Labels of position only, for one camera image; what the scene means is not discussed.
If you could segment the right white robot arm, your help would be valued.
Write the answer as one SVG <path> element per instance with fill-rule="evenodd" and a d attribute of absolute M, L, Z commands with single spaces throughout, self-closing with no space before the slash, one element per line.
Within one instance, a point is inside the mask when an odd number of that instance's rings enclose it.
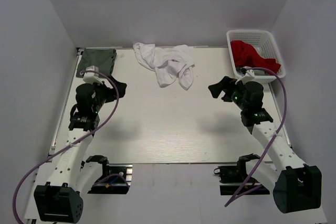
<path fill-rule="evenodd" d="M 244 183 L 252 178 L 273 196 L 282 213 L 317 209 L 321 206 L 322 174 L 317 166 L 309 166 L 297 156 L 287 141 L 276 132 L 272 117 L 263 107 L 264 88 L 254 81 L 242 81 L 225 76 L 208 86 L 212 97 L 232 102 L 241 110 L 243 125 L 262 145 L 272 166 L 262 156 L 239 157 L 236 172 Z"/>

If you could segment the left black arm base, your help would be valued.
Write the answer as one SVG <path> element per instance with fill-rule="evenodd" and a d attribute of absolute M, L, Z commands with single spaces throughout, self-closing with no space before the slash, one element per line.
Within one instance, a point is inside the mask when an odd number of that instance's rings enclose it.
<path fill-rule="evenodd" d="M 88 191 L 89 194 L 101 195 L 126 195 L 129 191 L 132 180 L 132 165 L 111 164 L 108 158 L 102 155 L 89 156 L 82 162 L 86 164 L 98 164 L 98 179 Z"/>

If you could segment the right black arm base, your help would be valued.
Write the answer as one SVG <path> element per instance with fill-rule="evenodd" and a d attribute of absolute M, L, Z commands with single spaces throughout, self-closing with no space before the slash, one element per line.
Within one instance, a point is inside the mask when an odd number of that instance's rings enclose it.
<path fill-rule="evenodd" d="M 221 196 L 231 196 L 236 189 L 245 180 L 248 173 L 246 172 L 246 163 L 248 161 L 254 161 L 260 157 L 256 154 L 249 154 L 241 156 L 238 161 L 233 165 L 219 166 L 214 169 L 214 175 L 219 177 L 219 188 Z M 248 195 L 269 195 L 270 192 L 264 186 L 255 180 L 253 177 L 249 179 L 247 184 L 239 192 L 244 193 L 250 189 L 256 188 L 256 190 L 248 193 Z"/>

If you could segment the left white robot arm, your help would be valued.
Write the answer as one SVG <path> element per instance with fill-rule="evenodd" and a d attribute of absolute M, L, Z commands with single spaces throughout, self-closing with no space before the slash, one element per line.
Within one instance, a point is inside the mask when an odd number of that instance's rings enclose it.
<path fill-rule="evenodd" d="M 94 182 L 110 178 L 105 156 L 84 160 L 86 150 L 99 126 L 99 111 L 105 103 L 125 96 L 127 85 L 112 78 L 107 87 L 98 77 L 86 77 L 76 88 L 76 104 L 70 112 L 65 151 L 43 185 L 37 185 L 34 199 L 41 221 L 77 223 L 83 211 L 83 194 Z"/>

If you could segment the white t shirt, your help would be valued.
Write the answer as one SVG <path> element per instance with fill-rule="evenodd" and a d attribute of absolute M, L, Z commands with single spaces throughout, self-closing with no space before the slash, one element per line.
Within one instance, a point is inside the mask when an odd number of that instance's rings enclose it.
<path fill-rule="evenodd" d="M 135 43 L 135 57 L 140 65 L 154 71 L 161 88 L 173 84 L 176 80 L 184 90 L 188 90 L 194 81 L 194 59 L 187 45 L 161 48 L 155 44 Z"/>

